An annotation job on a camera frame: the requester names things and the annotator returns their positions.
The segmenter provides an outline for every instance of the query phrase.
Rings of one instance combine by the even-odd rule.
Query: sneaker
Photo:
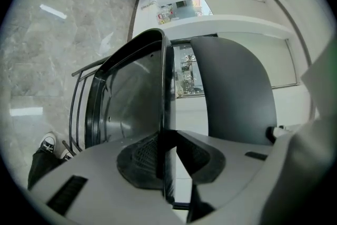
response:
[[[46,135],[43,136],[40,142],[40,149],[43,149],[44,151],[53,154],[55,151],[55,146],[56,146],[56,137],[53,132],[48,132]]]
[[[74,156],[70,154],[68,149],[65,149],[62,154],[61,154],[61,159],[62,160],[69,160],[71,158],[73,158]]]

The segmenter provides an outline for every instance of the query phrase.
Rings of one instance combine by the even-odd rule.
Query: marble floor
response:
[[[125,44],[135,1],[13,0],[0,32],[0,147],[19,185],[27,187],[45,133],[56,134],[57,154],[64,150],[76,81],[71,73]]]

